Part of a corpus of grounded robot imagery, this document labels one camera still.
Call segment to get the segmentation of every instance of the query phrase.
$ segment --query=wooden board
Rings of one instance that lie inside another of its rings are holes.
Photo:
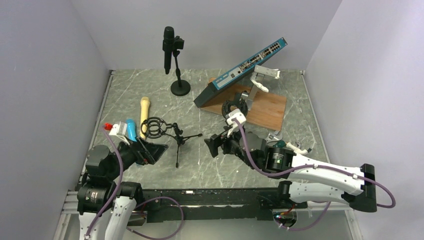
[[[233,100],[236,93],[250,92],[251,88],[240,84],[234,84],[221,94],[210,100],[202,109],[222,115],[222,106],[226,100]],[[257,91],[251,110],[247,113],[247,122],[280,131],[283,125],[284,110],[287,98],[285,96]]]

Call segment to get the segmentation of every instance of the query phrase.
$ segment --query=floor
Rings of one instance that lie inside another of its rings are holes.
[[[188,140],[179,151],[179,168],[175,168],[177,144],[168,136],[149,140],[168,144],[168,150],[155,165],[133,164],[124,172],[124,181],[141,183],[144,189],[189,188],[251,188],[276,187],[278,180],[267,178],[250,169],[234,155],[220,153],[212,158],[204,138],[222,132],[225,126],[221,115],[199,109],[195,97],[207,85],[208,79],[218,77],[226,69],[183,69],[182,79],[191,84],[191,92],[177,97],[170,86],[176,80],[172,70],[165,75],[163,69],[117,70],[113,75],[101,115],[100,124],[116,123],[128,118],[140,124],[140,100],[149,97],[149,117],[163,118],[167,123],[177,122],[183,136],[202,133],[203,137]],[[242,84],[252,84],[248,79]],[[265,79],[263,85],[274,94],[287,97],[282,126],[283,140],[300,141],[304,148],[312,148],[309,157],[326,162],[321,137],[308,99],[304,82],[298,70],[284,70],[281,78]],[[265,138],[268,129],[247,123],[247,131]],[[101,131],[97,131],[94,145],[109,145]]]

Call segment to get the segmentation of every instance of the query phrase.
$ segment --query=gray marble surface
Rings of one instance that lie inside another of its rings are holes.
[[[177,144],[168,136],[148,139],[154,143],[168,144],[168,150],[155,165],[133,164],[124,172],[124,181],[141,183],[144,189],[190,188],[258,188],[276,187],[279,180],[263,176],[250,169],[234,155],[220,154],[211,157],[204,138],[222,132],[225,125],[221,115],[201,110],[193,100],[206,87],[208,79],[218,77],[225,69],[183,69],[181,78],[191,84],[191,92],[182,97],[174,96],[170,86],[176,80],[175,72],[165,75],[163,69],[117,70],[100,117],[104,123],[116,123],[133,119],[140,124],[140,100],[149,97],[149,117],[163,118],[167,123],[177,122],[183,136],[202,133],[181,146],[179,168],[175,168]],[[249,84],[248,79],[241,81]],[[308,95],[298,70],[284,70],[281,78],[265,79],[263,85],[274,94],[287,97],[283,120],[283,140],[300,141],[304,148],[312,148],[309,157],[326,162],[323,144],[310,106]],[[247,123],[247,131],[265,138],[269,129]],[[107,143],[101,131],[97,131],[94,144]]]

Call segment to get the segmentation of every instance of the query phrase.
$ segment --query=microphone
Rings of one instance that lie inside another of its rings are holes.
[[[165,31],[163,32],[162,45],[162,50],[165,52],[165,74],[170,73],[174,38],[174,28],[171,26],[165,27]]]

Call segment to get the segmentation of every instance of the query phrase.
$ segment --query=round black base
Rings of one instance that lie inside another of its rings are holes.
[[[174,81],[171,85],[171,93],[179,97],[187,95],[190,89],[190,83],[186,80],[181,80],[181,87],[178,86],[178,80]]]

